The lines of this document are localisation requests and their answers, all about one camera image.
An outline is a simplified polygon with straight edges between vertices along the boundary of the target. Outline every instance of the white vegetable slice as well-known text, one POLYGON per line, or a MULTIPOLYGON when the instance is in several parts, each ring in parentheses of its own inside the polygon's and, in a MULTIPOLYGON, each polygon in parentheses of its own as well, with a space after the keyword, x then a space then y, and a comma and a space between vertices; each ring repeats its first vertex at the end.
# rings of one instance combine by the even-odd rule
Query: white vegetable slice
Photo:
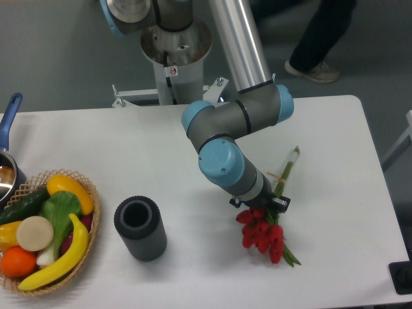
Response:
POLYGON ((20 247, 27 251, 39 251, 52 242, 53 225, 40 216, 24 219, 16 231, 16 239, 20 247))

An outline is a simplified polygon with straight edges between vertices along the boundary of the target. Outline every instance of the black cylinder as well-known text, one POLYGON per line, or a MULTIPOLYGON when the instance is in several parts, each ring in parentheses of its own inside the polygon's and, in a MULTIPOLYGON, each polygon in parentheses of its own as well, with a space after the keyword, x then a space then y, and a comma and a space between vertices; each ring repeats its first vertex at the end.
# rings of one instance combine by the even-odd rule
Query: black cylinder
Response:
POLYGON ((115 227, 131 255, 152 261, 167 245, 165 228, 156 203, 145 196, 124 200, 115 212, 115 227))

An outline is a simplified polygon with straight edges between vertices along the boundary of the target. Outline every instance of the green stem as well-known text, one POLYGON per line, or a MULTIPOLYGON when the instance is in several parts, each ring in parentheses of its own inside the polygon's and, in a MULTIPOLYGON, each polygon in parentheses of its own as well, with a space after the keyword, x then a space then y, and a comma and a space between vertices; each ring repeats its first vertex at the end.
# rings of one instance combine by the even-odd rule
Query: green stem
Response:
POLYGON ((286 246, 286 243, 284 244, 284 247, 283 247, 283 253, 286 254, 295 264, 302 265, 301 262, 299 262, 299 260, 292 254, 292 252, 286 246))
POLYGON ((292 259, 290 259, 290 257, 288 256, 287 253, 285 253, 285 250, 283 249, 283 253, 282 253, 283 258, 285 259, 286 263, 288 263, 291 267, 295 267, 294 262, 292 261, 292 259))
MULTIPOLYGON (((297 155, 299 156, 299 154, 301 153, 299 146, 296 146, 296 148, 294 149, 294 153, 297 153, 297 155)), ((280 198, 283 194, 283 189, 285 188, 285 182, 289 177, 290 171, 292 170, 292 167, 294 166, 294 161, 291 160, 286 164, 285 169, 283 170, 282 176, 280 180, 284 180, 284 181, 279 181, 276 185, 274 194, 277 198, 280 198)))
POLYGON ((266 220, 269 222, 270 225, 276 224, 276 219, 273 218, 273 215, 269 209, 267 209, 266 211, 266 220))

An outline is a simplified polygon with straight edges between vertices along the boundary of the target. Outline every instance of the shoe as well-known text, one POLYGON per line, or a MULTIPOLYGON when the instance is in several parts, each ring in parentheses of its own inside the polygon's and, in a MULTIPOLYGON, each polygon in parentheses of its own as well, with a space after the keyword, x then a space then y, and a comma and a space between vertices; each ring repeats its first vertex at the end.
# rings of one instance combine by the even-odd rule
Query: shoe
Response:
POLYGON ((341 74, 335 68, 329 66, 326 62, 322 61, 313 69, 309 71, 302 72, 293 69, 290 65, 289 60, 285 62, 285 70, 294 76, 304 77, 312 82, 319 82, 321 84, 326 84, 328 82, 335 82, 339 79, 341 74))

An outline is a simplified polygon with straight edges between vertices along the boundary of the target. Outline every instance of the light blue joint cap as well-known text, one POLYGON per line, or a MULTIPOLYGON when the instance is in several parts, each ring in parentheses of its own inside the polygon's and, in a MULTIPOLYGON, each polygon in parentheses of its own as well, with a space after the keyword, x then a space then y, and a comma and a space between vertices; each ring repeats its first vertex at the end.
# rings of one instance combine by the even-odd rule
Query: light blue joint cap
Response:
POLYGON ((230 187, 245 172, 245 158, 237 145, 217 138, 201 149, 199 168, 212 183, 222 188, 230 187))
POLYGON ((209 102, 209 101, 194 101, 192 104, 187 106, 187 108, 184 110, 182 114, 182 124, 183 127, 185 128, 186 135, 189 130, 189 126, 193 120, 193 118, 203 109, 203 108, 208 108, 209 106, 213 107, 214 106, 209 102))
POLYGON ((292 98, 288 88, 284 85, 276 85, 276 87, 277 90, 279 90, 279 95, 281 97, 281 110, 279 112, 279 117, 277 118, 277 123, 280 123, 292 116, 294 113, 295 104, 294 98, 292 98))
POLYGON ((106 4, 106 0, 100 0, 100 5, 101 5, 101 7, 102 7, 102 9, 103 9, 104 17, 105 17, 106 20, 108 21, 108 24, 109 24, 109 26, 110 26, 111 32, 112 32, 114 35, 116 35, 117 37, 122 37, 122 36, 124 36, 124 33, 121 32, 121 31, 117 28, 115 22, 114 22, 113 19, 111 18, 111 15, 110 15, 110 12, 109 12, 109 9, 108 9, 108 5, 106 4))

